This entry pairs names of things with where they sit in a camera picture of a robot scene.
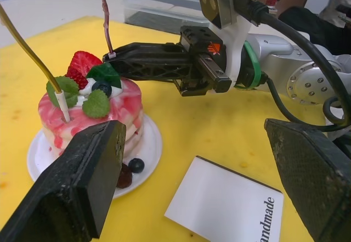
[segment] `plastic container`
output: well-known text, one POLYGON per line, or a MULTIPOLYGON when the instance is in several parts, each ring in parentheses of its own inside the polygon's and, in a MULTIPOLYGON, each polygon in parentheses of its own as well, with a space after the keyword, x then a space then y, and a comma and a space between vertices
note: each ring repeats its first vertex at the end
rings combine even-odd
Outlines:
POLYGON ((209 26, 199 0, 124 0, 124 21, 164 32, 180 34, 180 27, 209 26))

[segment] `green ring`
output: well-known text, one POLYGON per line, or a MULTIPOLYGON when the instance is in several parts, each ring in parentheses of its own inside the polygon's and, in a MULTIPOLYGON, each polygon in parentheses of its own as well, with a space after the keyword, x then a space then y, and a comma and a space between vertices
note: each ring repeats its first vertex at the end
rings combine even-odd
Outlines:
POLYGON ((255 52, 253 51, 250 43, 245 41, 244 47, 247 51, 248 56, 251 59, 252 65, 253 65, 254 77, 253 77, 252 83, 249 87, 242 87, 242 86, 237 86, 237 85, 235 85, 234 87, 238 88, 238 89, 250 90, 250 89, 257 87, 257 85, 259 84, 259 81, 261 80, 261 67, 259 66, 258 58, 257 58, 255 52))

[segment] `layered cake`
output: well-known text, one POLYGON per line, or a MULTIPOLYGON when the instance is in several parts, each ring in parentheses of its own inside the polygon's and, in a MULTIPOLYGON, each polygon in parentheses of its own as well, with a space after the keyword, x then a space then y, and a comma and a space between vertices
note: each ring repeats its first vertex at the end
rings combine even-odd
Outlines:
POLYGON ((61 155, 73 136, 92 125, 118 120, 127 127, 124 157, 140 141, 143 133, 143 106, 140 88, 131 80, 120 78, 109 63, 78 51, 65 76, 56 78, 69 107, 70 122, 65 122, 54 95, 47 93, 39 102, 38 112, 50 151, 61 155))

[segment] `whipped cream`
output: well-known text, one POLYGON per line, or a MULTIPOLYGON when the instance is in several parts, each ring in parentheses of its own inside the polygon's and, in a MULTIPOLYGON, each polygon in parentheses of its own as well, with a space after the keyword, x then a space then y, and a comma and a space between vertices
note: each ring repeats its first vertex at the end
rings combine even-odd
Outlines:
MULTIPOLYGON (((88 100, 88 97, 92 92, 92 87, 96 83, 96 81, 93 78, 87 78, 87 80, 88 80, 88 84, 86 85, 86 87, 79 90, 78 101, 75 106, 83 106, 83 102, 88 100)), ((122 88, 113 87, 113 86, 111 86, 111 88, 112 88, 112 93, 111 93, 111 96, 109 96, 109 98, 114 98, 119 94, 121 94, 123 91, 122 88)))

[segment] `yellow surface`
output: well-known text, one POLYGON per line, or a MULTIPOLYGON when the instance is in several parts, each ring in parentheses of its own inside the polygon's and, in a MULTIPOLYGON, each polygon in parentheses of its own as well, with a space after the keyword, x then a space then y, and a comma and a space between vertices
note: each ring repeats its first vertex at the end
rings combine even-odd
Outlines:
MULTIPOLYGON (((178 42, 179 36, 111 22, 112 45, 178 42)), ((77 50, 98 57, 107 52, 103 21, 82 18, 29 38, 28 44, 51 69, 64 75, 77 50)), ((26 165, 28 147, 41 129, 37 105, 47 80, 17 44, 0 49, 0 227, 33 185, 26 165)), ((282 190, 280 241, 312 241, 286 195, 263 128, 268 117, 284 119, 271 95, 232 90, 203 97, 180 96, 169 83, 138 82, 145 112, 158 125, 163 153, 151 177, 111 204, 100 241, 205 241, 163 216, 196 155, 282 190)), ((318 106, 287 107, 301 119, 322 123, 318 106)))

